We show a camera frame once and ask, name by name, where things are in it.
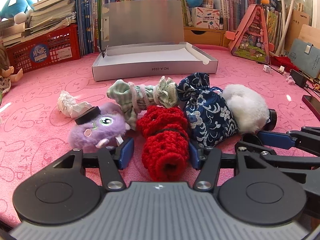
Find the grey blue notebook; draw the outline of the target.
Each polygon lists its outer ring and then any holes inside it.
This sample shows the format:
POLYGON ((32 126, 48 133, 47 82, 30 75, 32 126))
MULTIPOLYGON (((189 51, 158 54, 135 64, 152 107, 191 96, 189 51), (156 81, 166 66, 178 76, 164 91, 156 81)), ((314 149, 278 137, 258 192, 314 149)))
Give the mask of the grey blue notebook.
POLYGON ((289 59, 311 78, 319 75, 319 49, 296 38, 289 51, 289 59))

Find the white small charger plug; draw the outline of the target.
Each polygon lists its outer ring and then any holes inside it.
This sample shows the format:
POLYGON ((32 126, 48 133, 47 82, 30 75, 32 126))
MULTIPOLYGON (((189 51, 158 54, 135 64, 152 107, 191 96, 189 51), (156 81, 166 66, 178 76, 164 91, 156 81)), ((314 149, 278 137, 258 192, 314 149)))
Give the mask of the white small charger plug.
POLYGON ((265 64, 263 66, 263 71, 266 72, 266 73, 270 73, 271 72, 271 67, 265 64))

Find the white paper ball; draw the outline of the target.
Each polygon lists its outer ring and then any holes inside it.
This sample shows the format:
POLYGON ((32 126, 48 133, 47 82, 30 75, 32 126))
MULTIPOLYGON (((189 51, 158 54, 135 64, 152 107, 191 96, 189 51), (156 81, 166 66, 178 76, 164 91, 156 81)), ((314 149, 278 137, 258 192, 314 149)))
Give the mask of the white paper ball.
POLYGON ((57 100, 58 110, 72 119, 79 117, 92 107, 87 101, 77 103, 76 98, 65 90, 60 93, 57 100))

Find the wooden drawer box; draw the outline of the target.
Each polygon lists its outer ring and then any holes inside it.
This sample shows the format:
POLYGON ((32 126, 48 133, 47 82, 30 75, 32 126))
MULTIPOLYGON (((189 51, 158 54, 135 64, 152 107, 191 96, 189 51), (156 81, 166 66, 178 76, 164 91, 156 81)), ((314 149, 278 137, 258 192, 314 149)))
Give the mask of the wooden drawer box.
POLYGON ((227 47, 230 40, 225 37, 225 33, 219 29, 184 27, 184 41, 190 44, 227 47))

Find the red plastic crate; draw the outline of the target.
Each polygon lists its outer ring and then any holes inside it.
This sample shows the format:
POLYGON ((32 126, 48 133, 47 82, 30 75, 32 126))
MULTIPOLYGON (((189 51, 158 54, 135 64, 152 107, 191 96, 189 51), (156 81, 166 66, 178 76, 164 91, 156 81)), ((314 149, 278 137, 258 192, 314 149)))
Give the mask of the red plastic crate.
POLYGON ((6 48, 10 64, 15 72, 24 73, 81 58, 78 26, 71 24, 32 40, 6 48))

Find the purple plush monster toy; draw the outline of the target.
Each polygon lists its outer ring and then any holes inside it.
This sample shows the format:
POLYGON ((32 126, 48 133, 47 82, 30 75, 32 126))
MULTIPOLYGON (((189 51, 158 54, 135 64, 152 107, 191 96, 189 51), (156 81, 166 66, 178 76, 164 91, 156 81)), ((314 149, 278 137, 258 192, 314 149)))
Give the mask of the purple plush monster toy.
POLYGON ((107 102, 85 111, 75 119, 68 140, 71 148, 92 152, 111 142, 121 144, 122 136, 130 130, 121 107, 107 102))

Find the silver open storage box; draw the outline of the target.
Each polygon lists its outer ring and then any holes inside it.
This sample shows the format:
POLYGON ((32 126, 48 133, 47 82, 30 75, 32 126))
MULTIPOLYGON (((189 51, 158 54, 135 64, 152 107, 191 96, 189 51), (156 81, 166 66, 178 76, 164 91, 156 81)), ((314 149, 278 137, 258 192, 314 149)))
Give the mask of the silver open storage box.
POLYGON ((101 9, 101 39, 108 49, 92 65, 95 81, 217 71, 217 59, 184 41, 179 1, 108 3, 101 9))

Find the blue floral drawstring pouch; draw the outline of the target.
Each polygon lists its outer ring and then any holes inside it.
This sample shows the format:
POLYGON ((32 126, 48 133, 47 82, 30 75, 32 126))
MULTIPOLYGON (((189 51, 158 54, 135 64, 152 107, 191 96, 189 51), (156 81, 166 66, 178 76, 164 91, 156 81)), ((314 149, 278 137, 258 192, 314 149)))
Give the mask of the blue floral drawstring pouch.
POLYGON ((238 132, 236 120, 222 97, 222 89, 212 87, 209 74, 196 72, 177 86, 177 95, 200 147, 215 147, 238 132))

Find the blue white plush left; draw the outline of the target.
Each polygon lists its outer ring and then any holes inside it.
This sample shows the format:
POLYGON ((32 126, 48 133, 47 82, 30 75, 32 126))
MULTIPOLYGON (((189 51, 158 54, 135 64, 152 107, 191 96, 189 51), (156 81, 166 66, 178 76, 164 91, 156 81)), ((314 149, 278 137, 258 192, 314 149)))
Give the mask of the blue white plush left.
POLYGON ((32 0, 7 0, 1 10, 1 20, 13 19, 16 24, 27 21, 34 11, 32 0))

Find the white fluffy plush toy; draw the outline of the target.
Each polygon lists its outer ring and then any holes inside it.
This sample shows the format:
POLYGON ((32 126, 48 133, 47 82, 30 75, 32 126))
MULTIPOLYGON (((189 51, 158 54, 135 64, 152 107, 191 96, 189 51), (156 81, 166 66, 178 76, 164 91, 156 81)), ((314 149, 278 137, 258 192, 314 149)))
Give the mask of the white fluffy plush toy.
POLYGON ((225 87, 221 96, 231 110, 240 133, 257 133, 270 117, 264 98, 256 91, 240 84, 225 87))

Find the green striped cloth bundle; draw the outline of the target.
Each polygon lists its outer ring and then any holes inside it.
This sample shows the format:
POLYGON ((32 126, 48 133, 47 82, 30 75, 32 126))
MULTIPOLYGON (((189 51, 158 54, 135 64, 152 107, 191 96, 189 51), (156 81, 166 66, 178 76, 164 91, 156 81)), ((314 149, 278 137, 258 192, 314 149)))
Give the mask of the green striped cloth bundle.
POLYGON ((135 85, 132 82, 117 80, 108 90, 107 97, 115 100, 121 107, 126 122, 132 130, 136 129, 138 114, 156 105, 171 108, 178 105, 176 83, 162 76, 157 85, 135 85))

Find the doll with brown hair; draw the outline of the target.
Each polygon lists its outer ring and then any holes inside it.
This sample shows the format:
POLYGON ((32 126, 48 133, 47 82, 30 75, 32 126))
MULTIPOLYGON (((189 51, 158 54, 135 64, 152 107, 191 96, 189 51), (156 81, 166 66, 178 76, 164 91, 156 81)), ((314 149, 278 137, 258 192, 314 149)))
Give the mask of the doll with brown hair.
POLYGON ((11 84, 20 81, 23 77, 23 69, 14 74, 15 68, 10 64, 5 48, 1 45, 1 99, 11 89, 11 84))

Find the black binder clip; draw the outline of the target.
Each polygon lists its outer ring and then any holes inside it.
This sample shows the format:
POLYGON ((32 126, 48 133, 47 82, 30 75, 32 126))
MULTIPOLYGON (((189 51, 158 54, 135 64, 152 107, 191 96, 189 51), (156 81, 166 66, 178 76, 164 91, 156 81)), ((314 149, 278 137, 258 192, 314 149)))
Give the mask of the black binder clip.
POLYGON ((102 55, 102 57, 104 58, 107 55, 107 49, 108 46, 106 46, 105 48, 102 47, 98 47, 100 54, 102 55))

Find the red crocheted yarn pouch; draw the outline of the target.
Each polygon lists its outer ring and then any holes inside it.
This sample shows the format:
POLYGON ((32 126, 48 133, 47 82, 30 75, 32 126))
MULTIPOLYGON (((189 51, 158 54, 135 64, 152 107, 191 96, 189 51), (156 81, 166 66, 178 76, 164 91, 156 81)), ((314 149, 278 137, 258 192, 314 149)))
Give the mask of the red crocheted yarn pouch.
POLYGON ((189 161, 189 122, 178 107, 149 106, 136 130, 145 139, 142 163, 153 181, 178 181, 189 161))

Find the black round puck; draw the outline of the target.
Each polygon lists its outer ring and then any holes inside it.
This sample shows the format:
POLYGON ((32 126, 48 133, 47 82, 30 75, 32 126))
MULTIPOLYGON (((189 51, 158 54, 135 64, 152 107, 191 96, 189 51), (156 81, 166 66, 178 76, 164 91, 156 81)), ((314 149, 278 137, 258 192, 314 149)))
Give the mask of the black round puck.
POLYGON ((276 127, 277 124, 277 112, 274 109, 269 110, 269 117, 266 120, 265 125, 262 127, 262 131, 272 131, 276 127))

